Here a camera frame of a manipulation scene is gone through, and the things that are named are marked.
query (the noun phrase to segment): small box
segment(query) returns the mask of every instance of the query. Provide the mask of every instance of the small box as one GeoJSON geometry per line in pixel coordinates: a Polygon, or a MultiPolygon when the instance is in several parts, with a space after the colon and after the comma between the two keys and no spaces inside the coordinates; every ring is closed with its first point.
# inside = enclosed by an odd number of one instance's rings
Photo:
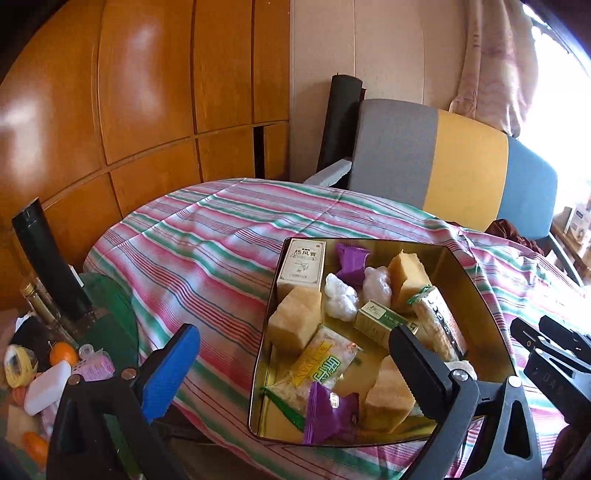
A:
{"type": "Polygon", "coordinates": [[[586,248],[591,239],[590,225],[591,213],[587,211],[584,203],[578,203],[571,214],[567,235],[586,248]]]}
{"type": "Polygon", "coordinates": [[[386,350],[388,349],[390,332],[398,325],[406,325],[413,335],[417,334],[418,325],[408,322],[406,318],[373,300],[368,301],[359,309],[353,324],[357,330],[386,350]]]}
{"type": "Polygon", "coordinates": [[[291,239],[277,278],[277,297],[282,301],[294,287],[320,291],[326,243],[303,238],[291,239]]]}

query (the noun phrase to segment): orange fruit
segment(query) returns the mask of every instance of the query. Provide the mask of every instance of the orange fruit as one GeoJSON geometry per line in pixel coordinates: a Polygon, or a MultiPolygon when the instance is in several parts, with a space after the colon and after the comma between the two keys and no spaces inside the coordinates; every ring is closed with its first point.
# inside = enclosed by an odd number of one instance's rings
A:
{"type": "Polygon", "coordinates": [[[40,468],[45,469],[49,443],[43,437],[35,432],[23,433],[22,448],[40,468]]]}
{"type": "Polygon", "coordinates": [[[76,352],[76,350],[74,350],[74,348],[69,343],[57,342],[49,353],[49,363],[51,363],[51,366],[54,367],[62,360],[65,360],[71,366],[74,366],[79,360],[78,352],[76,352]]]}
{"type": "Polygon", "coordinates": [[[13,388],[11,393],[12,401],[15,405],[22,407],[25,404],[25,396],[27,395],[28,387],[17,387],[13,388]]]}

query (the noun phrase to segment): striped bedsheet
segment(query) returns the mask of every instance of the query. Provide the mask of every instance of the striped bedsheet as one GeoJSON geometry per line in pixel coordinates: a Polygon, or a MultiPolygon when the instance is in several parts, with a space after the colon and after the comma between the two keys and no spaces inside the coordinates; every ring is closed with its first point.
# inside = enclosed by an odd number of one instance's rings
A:
{"type": "MultiPolygon", "coordinates": [[[[85,270],[108,275],[128,292],[143,357],[183,323],[199,328],[201,353],[175,402],[218,444],[283,479],[398,478],[420,442],[315,449],[261,442],[248,432],[265,305],[282,242],[290,236],[396,239],[450,248],[509,345],[545,461],[564,421],[523,376],[527,351],[512,342],[508,328],[516,316],[536,325],[544,314],[584,328],[586,300],[545,258],[513,242],[364,194],[237,179],[181,189],[139,208],[105,232],[85,270]]],[[[470,431],[450,475],[461,471],[475,438],[470,431]]]]}

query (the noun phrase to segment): purple snack package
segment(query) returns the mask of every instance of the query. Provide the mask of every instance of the purple snack package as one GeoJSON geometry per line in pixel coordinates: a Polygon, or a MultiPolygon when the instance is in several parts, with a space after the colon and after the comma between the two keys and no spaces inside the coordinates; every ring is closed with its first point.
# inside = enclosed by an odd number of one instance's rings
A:
{"type": "Polygon", "coordinates": [[[339,397],[318,382],[312,382],[306,411],[304,445],[341,440],[354,443],[359,420],[359,394],[339,397]]]}
{"type": "Polygon", "coordinates": [[[336,252],[340,262],[340,270],[336,273],[336,276],[347,285],[363,285],[365,280],[365,260],[369,255],[369,250],[354,245],[337,244],[336,252]]]}

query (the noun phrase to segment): metal tin tray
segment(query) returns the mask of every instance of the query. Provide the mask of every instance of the metal tin tray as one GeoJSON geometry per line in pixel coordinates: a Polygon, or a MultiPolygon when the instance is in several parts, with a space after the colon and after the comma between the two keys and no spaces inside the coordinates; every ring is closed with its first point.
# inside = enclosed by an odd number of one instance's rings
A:
{"type": "MultiPolygon", "coordinates": [[[[474,366],[479,380],[502,382],[507,376],[515,375],[515,368],[506,348],[505,342],[496,326],[494,318],[476,286],[454,257],[452,252],[443,246],[394,240],[367,240],[355,238],[316,238],[326,242],[324,259],[324,278],[328,273],[339,270],[339,259],[335,251],[337,243],[358,245],[371,251],[366,265],[380,267],[388,265],[396,255],[404,250],[416,253],[425,266],[425,270],[433,285],[443,295],[447,305],[455,317],[468,345],[467,359],[474,366]]],[[[265,331],[269,317],[277,308],[277,275],[285,257],[290,238],[286,239],[281,250],[277,272],[273,280],[271,295],[267,302],[265,323],[261,346],[256,359],[251,391],[251,402],[248,417],[248,429],[261,440],[271,440],[288,445],[300,445],[303,434],[270,402],[261,392],[261,387],[273,385],[287,371],[297,357],[279,355],[270,344],[265,331]]],[[[375,383],[381,360],[388,354],[375,342],[355,330],[350,323],[323,316],[323,324],[334,331],[356,342],[363,352],[345,371],[343,378],[336,384],[334,391],[339,395],[359,393],[361,416],[363,404],[369,389],[375,383]]],[[[431,434],[435,427],[432,420],[424,417],[409,417],[394,432],[383,434],[360,430],[357,444],[347,447],[366,447],[389,445],[423,439],[431,434]]],[[[320,446],[335,446],[334,443],[320,446]]]]}

